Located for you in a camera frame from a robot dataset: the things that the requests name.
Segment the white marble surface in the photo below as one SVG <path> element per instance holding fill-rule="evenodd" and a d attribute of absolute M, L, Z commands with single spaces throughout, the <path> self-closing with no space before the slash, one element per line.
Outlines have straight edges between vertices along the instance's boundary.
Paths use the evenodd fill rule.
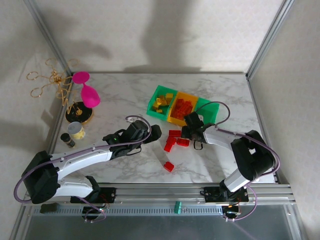
<path fill-rule="evenodd" d="M 142 115 L 151 125 L 158 124 L 162 136 L 158 141 L 142 145 L 142 152 L 120 157 L 108 162 L 86 167 L 77 174 L 93 176 L 98 183 L 219 183 L 236 168 L 230 150 L 205 144 L 203 150 L 193 145 L 175 145 L 171 152 L 164 151 L 169 130 L 179 126 L 148 116 L 147 106 L 158 85 L 186 92 L 212 101 L 225 102 L 231 109 L 230 119 L 221 128 L 238 132 L 252 129 L 260 132 L 256 112 L 244 74 L 91 74 L 87 82 L 97 89 L 101 104 L 94 109 L 92 120 L 84 125 L 85 138 L 76 140 L 75 147 L 84 147 L 105 135 L 126 129 L 128 115 Z M 80 94 L 75 98 L 80 101 Z M 222 120 L 227 110 L 220 106 L 217 120 Z M 63 120 L 59 136 L 67 132 L 68 122 Z M 54 153 L 70 151 L 58 139 Z M 163 168 L 166 161 L 174 164 L 170 173 Z M 259 180 L 274 183 L 272 175 Z"/>

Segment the gold base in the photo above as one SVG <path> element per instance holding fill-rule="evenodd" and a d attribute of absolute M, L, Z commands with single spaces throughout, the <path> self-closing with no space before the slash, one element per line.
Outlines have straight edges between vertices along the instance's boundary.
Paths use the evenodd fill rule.
<path fill-rule="evenodd" d="M 65 119 L 69 123 L 79 122 L 81 124 L 88 123 L 94 115 L 94 110 L 84 105 L 83 101 L 78 101 L 72 104 L 71 111 L 65 113 Z"/>

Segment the beige wallpaper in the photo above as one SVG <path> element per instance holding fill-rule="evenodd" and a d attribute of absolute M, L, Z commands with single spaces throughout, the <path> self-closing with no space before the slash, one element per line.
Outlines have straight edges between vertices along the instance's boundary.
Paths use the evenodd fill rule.
<path fill-rule="evenodd" d="M 45 81 L 27 81 L 27 73 L 48 74 L 44 61 L 53 55 L 23 1 L 1 1 L 0 53 L 0 239 L 7 240 L 21 206 L 14 187 L 35 153 L 47 148 L 60 102 L 53 102 L 53 87 L 41 99 L 30 97 Z M 21 187 L 20 196 L 25 192 Z"/>
<path fill-rule="evenodd" d="M 311 240 L 320 239 L 319 13 L 319 0 L 296 0 L 251 80 Z"/>
<path fill-rule="evenodd" d="M 245 72 L 282 0 L 35 0 L 83 70 Z"/>

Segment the green clip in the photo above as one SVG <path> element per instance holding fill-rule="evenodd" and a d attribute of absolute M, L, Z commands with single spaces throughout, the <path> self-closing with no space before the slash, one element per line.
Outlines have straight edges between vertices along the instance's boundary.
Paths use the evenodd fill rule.
<path fill-rule="evenodd" d="M 181 214 L 181 206 L 182 206 L 182 202 L 180 202 L 180 201 L 175 202 L 175 206 L 174 206 L 174 213 L 175 214 Z"/>

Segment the silver frame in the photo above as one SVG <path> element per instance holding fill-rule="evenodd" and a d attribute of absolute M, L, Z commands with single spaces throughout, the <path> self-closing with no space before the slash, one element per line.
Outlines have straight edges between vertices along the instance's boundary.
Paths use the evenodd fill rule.
<path fill-rule="evenodd" d="M 55 57 L 60 62 L 62 67 L 67 67 L 67 62 L 65 61 L 62 52 L 55 43 L 48 27 L 46 26 L 42 15 L 33 0 L 23 0 L 28 10 L 30 11 L 33 19 L 39 27 L 39 30 L 43 34 L 45 40 L 53 51 Z M 265 36 L 249 70 L 246 74 L 249 83 L 250 93 L 253 99 L 253 104 L 258 115 L 259 124 L 262 130 L 263 137 L 267 140 L 266 131 L 262 123 L 262 119 L 259 114 L 259 110 L 256 105 L 256 101 L 250 86 L 250 79 L 255 73 L 259 66 L 262 58 L 266 54 L 272 40 L 276 36 L 282 22 L 284 21 L 290 7 L 292 6 L 294 0 L 284 0 L 280 10 L 278 11 L 271 27 L 269 28 L 267 35 Z M 67 68 L 67 73 L 69 76 L 72 72 Z M 52 154 L 55 149 L 55 145 L 58 138 L 58 130 L 61 127 L 64 112 L 66 107 L 61 107 L 59 111 L 59 116 L 54 125 L 54 132 L 51 137 L 51 141 L 48 147 L 48 153 Z M 200 190 L 204 187 L 217 187 L 217 183 L 101 183 L 101 187 L 115 187 L 116 199 L 113 206 L 168 206 L 174 205 L 176 201 L 183 202 L 187 206 L 205 206 L 205 205 L 227 205 L 228 203 L 206 203 L 202 195 L 200 195 Z M 258 205 L 283 205 L 285 212 L 287 213 L 288 224 L 293 236 L 293 239 L 307 239 L 306 233 L 304 231 L 300 215 L 297 210 L 296 201 L 292 193 L 289 184 L 265 184 L 265 183 L 255 183 L 251 185 L 257 194 L 257 204 Z M 253 205 L 254 195 L 248 192 L 249 202 L 242 203 L 243 205 Z M 57 197 L 54 201 L 48 201 L 47 203 L 59 203 L 63 206 L 85 206 L 86 204 L 71 204 L 70 198 Z M 24 204 L 21 206 L 18 217 L 16 219 L 15 225 L 13 227 L 10 240 L 20 240 L 24 239 L 35 208 L 39 208 L 37 205 Z"/>

